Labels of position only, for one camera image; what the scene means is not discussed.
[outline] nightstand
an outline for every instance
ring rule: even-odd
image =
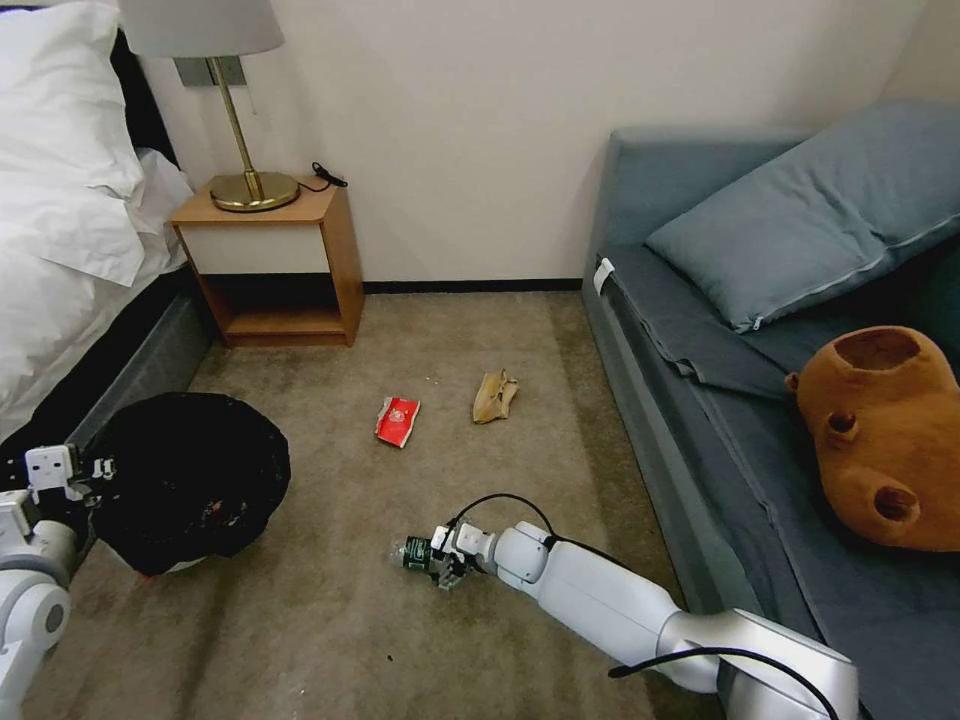
[[[170,222],[227,346],[353,345],[363,278],[345,190],[231,213],[204,186]]]

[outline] brass lamp base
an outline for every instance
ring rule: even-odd
[[[261,212],[292,203],[300,185],[283,173],[219,175],[210,183],[210,199],[221,210]]]

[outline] trash can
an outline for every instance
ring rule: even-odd
[[[283,433],[227,395],[164,393],[129,405],[82,455],[113,458],[93,529],[144,575],[236,554],[264,531],[290,482]]]

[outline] gray pillow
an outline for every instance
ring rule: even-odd
[[[960,105],[874,105],[654,232],[738,332],[840,295],[960,231]]]

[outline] white bedsheet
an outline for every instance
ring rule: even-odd
[[[185,262],[165,221],[190,187],[160,153],[147,150],[140,162],[143,197],[128,210],[144,259],[130,287],[14,249],[0,253],[0,442],[30,421],[124,307]]]

